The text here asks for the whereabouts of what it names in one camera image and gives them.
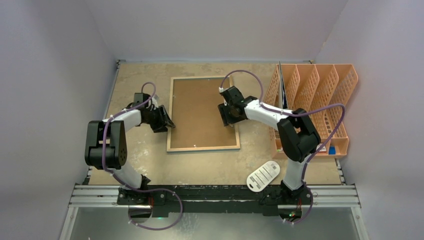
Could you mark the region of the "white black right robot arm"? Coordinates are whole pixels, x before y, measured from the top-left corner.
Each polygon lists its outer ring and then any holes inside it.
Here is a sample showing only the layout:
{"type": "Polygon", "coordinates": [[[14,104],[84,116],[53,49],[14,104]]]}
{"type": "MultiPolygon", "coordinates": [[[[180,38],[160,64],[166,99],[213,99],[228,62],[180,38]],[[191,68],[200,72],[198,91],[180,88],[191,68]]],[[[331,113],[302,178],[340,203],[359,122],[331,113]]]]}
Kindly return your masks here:
{"type": "Polygon", "coordinates": [[[299,189],[304,186],[304,167],[321,143],[321,137],[312,120],[302,108],[295,111],[265,104],[260,99],[244,97],[231,86],[219,88],[224,103],[218,105],[223,125],[229,126],[244,120],[257,121],[278,131],[284,154],[288,157],[287,169],[282,180],[280,196],[288,204],[300,198],[299,189]]]}

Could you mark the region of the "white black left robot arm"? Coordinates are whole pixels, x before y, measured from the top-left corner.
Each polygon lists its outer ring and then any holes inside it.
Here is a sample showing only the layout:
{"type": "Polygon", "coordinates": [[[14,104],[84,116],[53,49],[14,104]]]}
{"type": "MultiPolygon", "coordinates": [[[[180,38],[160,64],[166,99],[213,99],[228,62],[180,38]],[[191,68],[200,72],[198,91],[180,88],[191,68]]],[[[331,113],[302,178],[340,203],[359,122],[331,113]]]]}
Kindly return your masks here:
{"type": "Polygon", "coordinates": [[[142,92],[135,93],[134,101],[117,114],[92,120],[87,125],[85,162],[109,173],[120,183],[119,205],[154,203],[155,194],[148,189],[150,180],[127,161],[126,133],[142,124],[149,125],[154,133],[166,133],[175,127],[164,105],[159,105],[155,96],[142,92]]]}

